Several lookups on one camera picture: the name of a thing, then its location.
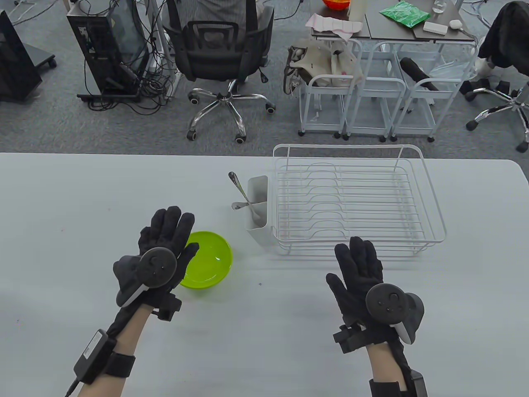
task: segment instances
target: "white dish rack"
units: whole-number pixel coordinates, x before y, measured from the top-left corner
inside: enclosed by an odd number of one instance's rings
[[[322,149],[325,157],[312,156]],[[337,243],[359,236],[380,257],[410,257],[446,237],[416,146],[284,144],[273,157],[268,219],[280,254],[334,256]]]

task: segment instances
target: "dark desk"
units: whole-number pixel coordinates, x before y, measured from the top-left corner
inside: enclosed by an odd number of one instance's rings
[[[369,2],[366,18],[372,39],[389,41],[416,41],[412,29],[409,29],[404,25],[397,23],[386,16],[383,16],[380,13],[380,11],[391,7],[396,3],[397,0],[372,0]]]
[[[311,0],[311,15],[318,14],[322,17],[331,17],[339,20],[348,21],[349,18],[347,18],[347,10],[343,11],[334,11],[331,10],[329,7],[327,7],[322,0]],[[312,36],[314,37],[320,37],[320,38],[334,38],[337,37],[336,34],[333,32],[316,32],[314,29],[312,29]],[[364,23],[362,26],[362,30],[358,33],[355,33],[352,37],[352,39],[370,39],[371,35],[369,33],[369,27],[366,18],[364,17]]]
[[[427,19],[429,22],[438,23],[439,25],[446,25],[454,19],[458,19],[463,23],[463,29],[467,32],[467,24],[461,18],[459,11],[455,7],[452,0],[446,0],[446,10],[442,14],[436,14],[432,11],[434,0],[406,0],[408,3],[413,4],[422,11],[428,12],[431,17]],[[443,36],[440,34],[429,33],[423,30],[423,23],[420,23],[413,28],[413,34],[418,40],[443,40],[443,41],[473,41],[470,37],[459,30],[453,30],[448,27],[448,32]]]

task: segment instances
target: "glass cup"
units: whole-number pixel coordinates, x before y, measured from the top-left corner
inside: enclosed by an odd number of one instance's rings
[[[432,11],[436,14],[442,14],[446,10],[446,0],[435,0]]]

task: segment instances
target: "orange object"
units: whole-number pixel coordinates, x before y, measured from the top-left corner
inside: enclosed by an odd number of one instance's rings
[[[331,10],[342,11],[349,8],[351,0],[323,0],[323,2]]]

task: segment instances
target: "computer monitor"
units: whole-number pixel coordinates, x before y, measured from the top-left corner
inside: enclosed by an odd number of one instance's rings
[[[0,100],[25,100],[42,79],[5,11],[0,10]]]

